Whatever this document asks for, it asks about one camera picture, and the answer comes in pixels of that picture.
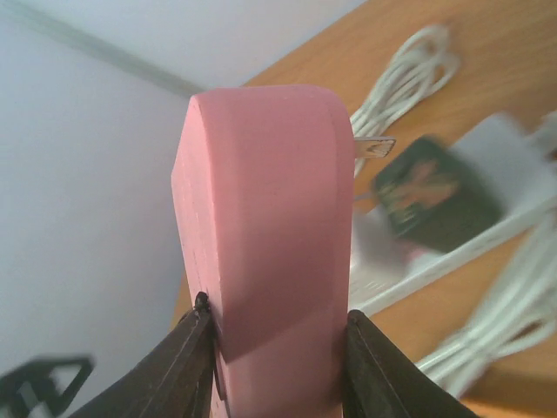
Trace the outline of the long white multicolour power strip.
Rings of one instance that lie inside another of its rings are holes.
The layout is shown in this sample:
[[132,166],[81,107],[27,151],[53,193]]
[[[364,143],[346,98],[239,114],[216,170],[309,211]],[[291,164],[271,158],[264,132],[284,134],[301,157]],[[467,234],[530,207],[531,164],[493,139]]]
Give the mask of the long white multicolour power strip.
[[348,306],[373,315],[540,222],[556,207],[556,171],[506,113],[484,119],[452,147],[487,178],[502,220],[450,253],[403,246],[380,208],[355,214]]

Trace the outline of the dark green cube adapter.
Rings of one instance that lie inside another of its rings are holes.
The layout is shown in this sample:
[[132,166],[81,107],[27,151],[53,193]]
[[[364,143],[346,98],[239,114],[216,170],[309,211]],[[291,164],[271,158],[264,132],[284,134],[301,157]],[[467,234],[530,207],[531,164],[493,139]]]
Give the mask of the dark green cube adapter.
[[393,235],[450,253],[497,224],[504,206],[478,171],[434,136],[414,140],[372,181]]

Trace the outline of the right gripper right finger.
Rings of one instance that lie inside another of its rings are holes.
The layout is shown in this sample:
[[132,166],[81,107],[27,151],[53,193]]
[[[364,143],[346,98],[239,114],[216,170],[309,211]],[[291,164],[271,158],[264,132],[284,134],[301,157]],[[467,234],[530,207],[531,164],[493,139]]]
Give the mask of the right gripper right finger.
[[343,416],[356,418],[476,418],[431,381],[367,316],[347,315]]

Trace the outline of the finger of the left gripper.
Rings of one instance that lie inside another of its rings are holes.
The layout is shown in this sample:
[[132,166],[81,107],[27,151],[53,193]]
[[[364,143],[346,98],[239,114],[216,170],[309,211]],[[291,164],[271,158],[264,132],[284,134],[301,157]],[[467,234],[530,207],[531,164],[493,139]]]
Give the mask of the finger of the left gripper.
[[[78,368],[64,390],[52,376],[60,367]],[[36,358],[15,367],[1,376],[1,411],[7,417],[29,417],[44,404],[51,417],[58,417],[73,402],[93,368],[90,356]]]

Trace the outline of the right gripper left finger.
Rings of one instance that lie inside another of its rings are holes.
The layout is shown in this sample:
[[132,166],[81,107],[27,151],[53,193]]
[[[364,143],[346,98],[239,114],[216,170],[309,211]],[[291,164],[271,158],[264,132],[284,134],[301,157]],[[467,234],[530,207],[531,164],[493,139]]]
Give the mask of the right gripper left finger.
[[206,293],[128,374],[72,415],[90,418],[208,417],[216,360]]

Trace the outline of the pink triangular power strip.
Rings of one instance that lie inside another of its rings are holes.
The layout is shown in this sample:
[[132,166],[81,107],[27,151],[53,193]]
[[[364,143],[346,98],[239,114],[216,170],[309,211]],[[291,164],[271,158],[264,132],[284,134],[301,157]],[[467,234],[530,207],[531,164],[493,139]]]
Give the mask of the pink triangular power strip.
[[323,87],[191,97],[171,189],[216,328],[215,416],[341,416],[354,143]]

